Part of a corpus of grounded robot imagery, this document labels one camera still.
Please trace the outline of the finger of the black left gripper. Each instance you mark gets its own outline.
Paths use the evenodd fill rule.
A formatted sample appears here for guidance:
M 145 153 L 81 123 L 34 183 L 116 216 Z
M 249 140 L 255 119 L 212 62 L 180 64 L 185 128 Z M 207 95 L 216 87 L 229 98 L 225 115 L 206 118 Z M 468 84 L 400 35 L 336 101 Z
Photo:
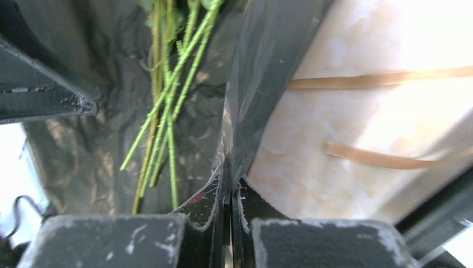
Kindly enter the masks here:
M 1 123 L 94 116 L 98 106 L 73 82 L 1 38 Z

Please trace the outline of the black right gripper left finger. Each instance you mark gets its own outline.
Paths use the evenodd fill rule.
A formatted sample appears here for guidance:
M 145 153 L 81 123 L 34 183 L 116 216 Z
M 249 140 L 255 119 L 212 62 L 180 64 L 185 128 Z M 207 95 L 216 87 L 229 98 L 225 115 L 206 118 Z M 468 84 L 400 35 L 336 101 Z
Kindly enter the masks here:
M 49 218 L 19 267 L 222 267 L 225 169 L 169 214 Z

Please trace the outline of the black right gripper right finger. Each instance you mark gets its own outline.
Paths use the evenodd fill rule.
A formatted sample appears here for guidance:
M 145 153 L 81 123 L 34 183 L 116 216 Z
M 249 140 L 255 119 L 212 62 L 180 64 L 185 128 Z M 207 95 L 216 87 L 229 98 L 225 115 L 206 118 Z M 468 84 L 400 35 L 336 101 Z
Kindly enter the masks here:
M 232 198 L 234 267 L 414 267 L 400 233 L 376 220 L 291 219 L 241 178 Z

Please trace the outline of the flower bouquet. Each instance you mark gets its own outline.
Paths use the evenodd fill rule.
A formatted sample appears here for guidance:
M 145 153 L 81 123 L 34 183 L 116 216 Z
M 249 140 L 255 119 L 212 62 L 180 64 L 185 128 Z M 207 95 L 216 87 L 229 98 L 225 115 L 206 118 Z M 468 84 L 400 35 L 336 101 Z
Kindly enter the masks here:
M 139 1 L 145 11 L 145 25 L 151 30 L 151 47 L 141 67 L 151 78 L 153 107 L 124 158 L 125 170 L 146 131 L 146 152 L 138 179 L 132 214 L 141 212 L 148 188 L 157 185 L 164 157 L 170 168 L 173 208 L 178 207 L 174 125 L 197 74 L 216 25 L 223 1 L 187 1 L 188 15 L 176 1 Z

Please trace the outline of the beige ribbon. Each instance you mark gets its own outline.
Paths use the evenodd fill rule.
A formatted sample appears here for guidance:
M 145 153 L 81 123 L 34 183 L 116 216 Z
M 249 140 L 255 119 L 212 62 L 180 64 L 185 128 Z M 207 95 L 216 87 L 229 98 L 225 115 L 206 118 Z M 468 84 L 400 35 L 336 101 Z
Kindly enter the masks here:
M 442 80 L 472 76 L 472 66 L 461 66 L 437 70 L 396 71 L 391 73 L 367 74 L 361 76 L 297 79 L 289 82 L 294 89 L 368 89 L 389 85 L 401 85 L 424 80 Z M 325 152 L 362 164 L 395 170 L 416 170 L 437 167 L 460 161 L 472 156 L 472 147 L 444 160 L 417 160 L 362 150 L 336 142 L 326 142 Z

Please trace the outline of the black wrapping sheet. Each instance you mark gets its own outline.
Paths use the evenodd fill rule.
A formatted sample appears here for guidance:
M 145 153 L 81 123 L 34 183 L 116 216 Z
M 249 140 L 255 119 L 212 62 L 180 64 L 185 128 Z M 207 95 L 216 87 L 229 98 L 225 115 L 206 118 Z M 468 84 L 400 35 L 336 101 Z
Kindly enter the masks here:
M 178 201 L 231 161 L 248 171 L 289 76 L 332 1 L 224 1 L 174 125 Z M 86 90 L 94 116 L 24 122 L 40 181 L 61 214 L 130 213 L 152 109 L 151 30 L 138 1 L 2 1 L 1 38 Z

